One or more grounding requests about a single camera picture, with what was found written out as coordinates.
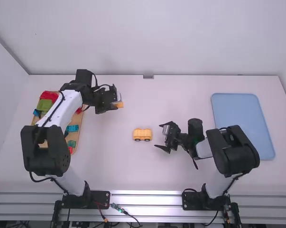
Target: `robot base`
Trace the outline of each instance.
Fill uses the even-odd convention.
[[[57,200],[51,220],[51,228],[56,228],[58,215],[61,209],[108,209],[110,206],[109,191],[91,191],[88,184],[82,196],[66,195],[62,200]]]
[[[209,198],[205,184],[200,192],[182,193],[183,210],[218,210],[222,211],[224,205],[230,205],[231,201],[228,196],[218,196],[214,199]]]
[[[80,199],[75,195],[63,196],[61,200],[63,209],[108,209],[110,204],[109,191],[90,191],[92,198],[87,203],[85,198]]]

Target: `black cable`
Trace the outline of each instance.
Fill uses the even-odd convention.
[[[19,225],[22,225],[21,223],[18,223],[18,224],[14,224],[12,226],[9,226],[9,227],[6,227],[6,228],[13,228],[13,227],[18,227]]]
[[[110,223],[110,227],[116,227],[119,224],[119,222],[117,222],[116,224],[112,224],[112,222]]]
[[[240,174],[239,176],[236,176],[235,178],[233,178],[232,179],[232,181],[230,182],[230,184],[228,185],[228,187],[225,189],[225,191],[223,192],[223,194],[222,194],[222,196],[223,195],[225,195],[227,192],[228,192],[228,190],[231,188],[231,186],[233,185],[233,183],[235,182],[235,181],[237,181],[240,177],[242,177],[242,176],[244,176],[246,173],[242,173],[242,174]],[[211,220],[211,222],[210,223],[208,223],[208,224],[203,224],[204,226],[209,226],[210,224],[212,224],[213,223],[213,221],[215,220],[215,218],[217,217],[217,215],[218,215],[218,213],[219,213],[219,211],[217,211],[217,213],[215,214],[215,216],[213,217],[213,219]]]
[[[32,172],[29,171],[29,175],[30,175],[30,178],[31,180],[34,182],[34,183],[40,183],[40,182],[43,182],[43,181],[46,181],[46,180],[51,180],[53,179],[52,177],[47,177],[47,178],[44,178],[44,179],[41,179],[41,180],[35,180],[32,176]]]
[[[98,224],[98,225],[96,225],[96,226],[94,226],[94,227],[92,227],[92,228],[97,228],[98,226],[100,226],[101,224],[104,224],[105,222],[101,222],[100,224]]]
[[[103,84],[103,85],[100,85],[100,88],[103,87],[103,86],[108,86],[108,87],[110,87],[110,85],[108,85],[108,84]]]
[[[138,223],[138,227],[134,227],[134,226],[132,225],[132,223],[131,223],[130,227],[139,228],[139,227],[142,226],[142,225],[140,224],[140,222],[139,222],[134,216],[132,216],[131,214],[126,213],[125,215],[129,215],[129,216],[132,217],[134,220],[136,220],[136,222]]]
[[[69,222],[69,217],[70,217],[70,208],[69,208],[69,210],[68,210],[67,222]]]
[[[245,174],[246,174],[246,173],[242,173],[241,175],[236,176],[235,178],[233,178],[232,181],[230,182],[230,184],[228,185],[228,187],[227,187],[227,188],[225,189],[225,191],[223,192],[222,196],[225,195],[225,194],[228,192],[228,190],[231,188],[231,186],[233,185],[233,183],[234,183],[235,181],[237,181],[240,177],[244,176]]]
[[[194,191],[194,192],[197,192],[197,190],[195,190],[195,189],[185,189],[183,192],[185,192],[185,191]]]
[[[27,223],[24,222],[24,221],[19,221],[18,224],[14,224],[14,225],[9,226],[9,227],[6,227],[6,228],[13,228],[13,227],[19,227],[19,226],[21,226],[21,228],[22,228],[22,227],[31,228],[31,227],[29,226],[29,222],[30,222],[30,221],[27,221]]]
[[[213,221],[216,219],[216,217],[218,216],[218,213],[219,213],[219,211],[217,210],[217,213],[215,213],[215,216],[213,217],[213,219],[211,220],[211,222],[210,223],[208,223],[208,224],[203,224],[204,226],[210,226],[212,223],[213,223]]]
[[[88,108],[90,108],[90,105],[87,106],[84,110],[82,110],[82,112],[86,111]]]
[[[94,76],[94,78],[95,78],[95,87],[98,87],[98,84],[97,84],[97,78],[96,78],[96,76],[95,76],[95,74],[94,73],[92,73],[92,75]]]
[[[135,226],[132,225],[132,223],[128,223],[128,222],[126,222],[126,223],[130,226],[130,228],[140,228],[141,227],[141,226],[140,227],[135,227]]]
[[[20,223],[22,224],[21,227],[24,226],[25,228],[31,228],[31,227],[28,225],[29,221],[28,221],[28,223],[26,223],[26,222],[24,222],[24,221],[20,221]]]

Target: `white table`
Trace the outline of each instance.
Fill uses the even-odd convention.
[[[58,90],[74,76],[31,76],[24,87],[13,123],[0,152],[0,219],[51,220],[60,189],[50,182],[33,183],[24,169],[20,130],[29,125],[39,95]],[[211,177],[213,159],[198,161],[179,148],[167,154],[159,124],[174,121],[187,132],[187,121],[200,118],[204,131],[215,128],[213,93],[253,93],[259,98],[276,151],[273,161],[236,182],[230,190],[243,223],[286,224],[286,95],[277,76],[98,76],[99,84],[114,83],[124,108],[95,115],[84,113],[77,152],[71,166],[93,190],[110,190],[111,202],[126,205],[140,221],[208,222],[213,211],[183,211],[180,194],[199,190]],[[151,142],[135,142],[132,131],[151,128]],[[62,210],[61,219],[66,219]],[[115,210],[104,210],[110,221],[132,221]],[[101,221],[97,210],[71,210],[71,220]],[[218,217],[215,222],[222,222]]]

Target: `cable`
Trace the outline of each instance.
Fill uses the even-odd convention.
[[[20,221],[20,223],[22,224],[21,227],[25,227],[25,228],[30,228],[30,226],[28,225],[29,221],[26,223],[26,222],[23,222],[23,221]]]
[[[103,87],[103,86],[108,86],[108,87],[110,87],[110,85],[108,85],[108,84],[103,84],[103,85],[100,85],[100,88]]]
[[[94,227],[92,227],[92,228],[97,228],[98,226],[100,226],[101,224],[104,224],[105,222],[101,222],[100,224],[98,224],[98,225],[96,225],[96,226],[94,226]]]
[[[134,227],[132,224],[129,224],[127,223],[128,225],[130,225],[130,228],[139,228],[139,227],[142,227],[142,225],[140,224],[140,222],[134,217],[132,216],[131,214],[129,214],[127,211],[125,211],[125,209],[121,208],[119,205],[115,204],[115,203],[112,203],[110,204],[110,206],[113,208],[113,209],[116,209],[117,211],[119,211],[120,213],[124,214],[124,215],[128,215],[130,217],[132,217],[134,220],[136,220],[136,222],[138,223],[138,227]]]
[[[204,226],[210,226],[212,223],[213,223],[213,221],[216,219],[216,217],[218,216],[218,213],[219,213],[219,211],[217,210],[217,213],[215,213],[215,216],[213,217],[213,219],[211,220],[211,222],[210,223],[208,223],[208,224],[203,224]]]
[[[183,193],[184,193],[185,191],[194,191],[194,192],[197,192],[197,190],[195,190],[195,189],[185,189],[185,190],[183,191]]]
[[[235,181],[237,181],[240,177],[242,177],[242,176],[244,176],[246,173],[242,173],[242,174],[240,174],[239,176],[236,176],[235,178],[233,178],[232,179],[232,181],[230,182],[230,184],[228,185],[228,187],[225,189],[225,191],[223,192],[223,194],[222,194],[222,196],[223,195],[225,195],[227,192],[228,192],[228,190],[231,188],[231,186],[233,185],[233,183],[235,182]],[[210,224],[212,224],[213,223],[213,221],[215,220],[215,218],[217,217],[217,215],[218,215],[218,213],[219,213],[219,211],[217,210],[217,213],[215,214],[215,216],[213,217],[213,219],[211,220],[211,222],[210,223],[208,223],[208,224],[203,224],[204,226],[209,226]]]
[[[140,228],[140,227],[142,227],[142,225],[140,227],[135,227],[135,226],[132,225],[132,222],[131,223],[126,222],[126,223],[130,226],[130,228]]]
[[[18,224],[14,224],[12,226],[9,226],[9,227],[6,227],[6,228],[13,228],[13,227],[18,227],[19,225],[22,225],[21,223],[18,223]]]
[[[70,217],[70,209],[71,209],[71,208],[69,208],[69,210],[68,210],[68,217],[67,217],[67,222],[69,222],[69,217]]]
[[[25,228],[31,228],[30,226],[29,226],[29,222],[30,221],[19,221],[19,223],[18,224],[14,224],[14,225],[12,225],[12,226],[9,226],[9,227],[6,227],[6,228],[13,228],[13,227],[19,227],[20,225],[21,225],[21,227],[20,228],[22,228],[22,227],[25,227]]]
[[[31,180],[34,182],[34,183],[40,183],[40,182],[43,182],[43,181],[46,181],[46,180],[51,180],[52,177],[47,177],[47,178],[44,178],[44,179],[41,179],[41,180],[35,180],[32,176],[32,171],[29,171],[29,175],[30,175],[30,178]]]
[[[119,222],[117,222],[116,224],[112,224],[112,222],[110,223],[110,227],[116,227],[119,224]]]
[[[88,108],[90,108],[90,105],[88,105],[82,112],[86,111]]]
[[[130,217],[132,217],[134,220],[136,220],[136,222],[138,223],[138,227],[141,227],[142,225],[140,224],[140,222],[132,215],[128,214]]]

